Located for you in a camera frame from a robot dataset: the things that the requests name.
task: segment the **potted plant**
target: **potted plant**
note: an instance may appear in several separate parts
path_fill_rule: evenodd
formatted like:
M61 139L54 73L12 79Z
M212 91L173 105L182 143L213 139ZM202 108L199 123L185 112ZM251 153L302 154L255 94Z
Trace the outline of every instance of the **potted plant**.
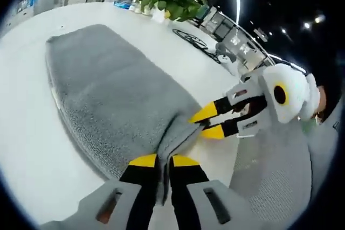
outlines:
M156 9L163 19L184 22L196 17L199 9L206 4L206 0L140 0L141 11L148 6Z

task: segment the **office desk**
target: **office desk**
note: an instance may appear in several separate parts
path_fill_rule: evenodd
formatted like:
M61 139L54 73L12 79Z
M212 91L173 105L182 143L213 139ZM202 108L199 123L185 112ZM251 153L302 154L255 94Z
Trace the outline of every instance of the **office desk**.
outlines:
M112 3L64 6L13 28L0 41L0 166L18 202L39 224L70 216L79 200L105 181L71 144L50 92L45 65L45 42L51 36L92 24L108 26L137 47L201 106L222 97L238 82L172 32L177 27L214 44L201 30L189 23L157 24ZM201 162L210 179L229 184L237 144L235 137L200 140L186 154ZM153 221L162 218L154 215Z

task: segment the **ceiling light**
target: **ceiling light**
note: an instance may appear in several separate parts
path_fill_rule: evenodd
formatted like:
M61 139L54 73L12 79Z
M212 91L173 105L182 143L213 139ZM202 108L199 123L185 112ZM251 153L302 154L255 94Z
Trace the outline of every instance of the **ceiling light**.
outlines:
M319 15L318 17L315 18L315 22L318 24L320 22L323 22L325 20L324 15Z
M236 24L239 23L239 15L241 12L241 0L236 0L237 10L236 10Z
M311 27L311 24L310 23L304 23L304 28L305 29L310 29Z

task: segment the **robotic arm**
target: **robotic arm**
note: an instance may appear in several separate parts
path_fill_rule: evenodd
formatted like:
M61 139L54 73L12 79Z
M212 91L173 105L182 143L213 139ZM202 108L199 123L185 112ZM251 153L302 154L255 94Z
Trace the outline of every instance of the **robotic arm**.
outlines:
M168 166L178 229L261 229L247 201L218 180L209 181L197 161L174 155ZM80 201L74 215L41 230L147 230L159 175L156 154L139 157L120 180L106 182Z
M309 120L319 106L320 92L312 74L305 77L285 64L277 64L258 68L246 78L249 79L235 85L226 97L211 102L191 118L191 123L205 125L202 136L255 136L275 123L286 124L296 117ZM255 106L250 114L210 126L210 118L248 103Z

